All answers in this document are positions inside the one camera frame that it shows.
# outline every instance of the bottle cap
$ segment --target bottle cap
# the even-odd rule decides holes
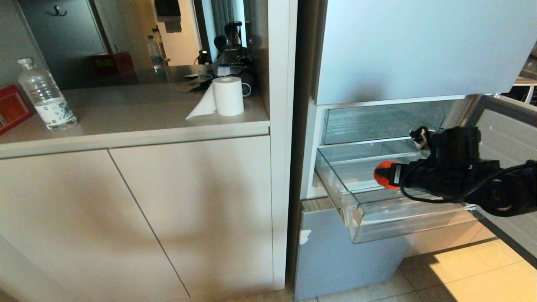
[[[17,62],[21,66],[28,66],[28,65],[32,65],[34,63],[32,57],[24,57],[22,59],[17,60]]]

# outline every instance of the clear plastic drawer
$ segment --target clear plastic drawer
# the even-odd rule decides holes
[[[349,228],[354,243],[390,238],[476,220],[475,205],[432,204],[404,197],[399,190],[386,190],[373,178],[382,161],[402,163],[424,158],[410,140],[321,146],[315,170]],[[437,198],[407,190],[423,198]]]

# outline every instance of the plastic water bottle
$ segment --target plastic water bottle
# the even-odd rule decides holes
[[[37,113],[50,130],[63,130],[76,125],[77,119],[52,75],[35,66],[31,57],[17,61],[23,68],[19,83],[32,101]]]
[[[149,56],[153,62],[153,68],[160,69],[164,67],[164,59],[162,58],[161,46],[155,41],[152,35],[147,36],[149,41],[147,42],[147,49],[149,50]]]

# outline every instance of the bottle label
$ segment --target bottle label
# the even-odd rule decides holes
[[[153,66],[155,65],[164,65],[164,60],[161,55],[152,55],[151,60],[153,61]]]
[[[66,99],[62,97],[49,99],[46,104],[37,103],[35,109],[47,125],[60,125],[75,117]]]

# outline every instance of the door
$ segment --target door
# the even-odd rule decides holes
[[[537,107],[505,97],[482,97],[468,126],[481,131],[480,157],[508,168],[537,159]],[[482,214],[537,257],[537,212],[514,217]]]
[[[89,80],[90,56],[106,50],[88,0],[19,0],[19,4],[60,89],[78,88]],[[54,6],[67,14],[52,16]]]
[[[192,297],[272,290],[268,135],[110,153]]]
[[[106,150],[0,160],[0,236],[83,301],[188,298]]]
[[[537,40],[534,0],[320,2],[317,105],[507,92]]]

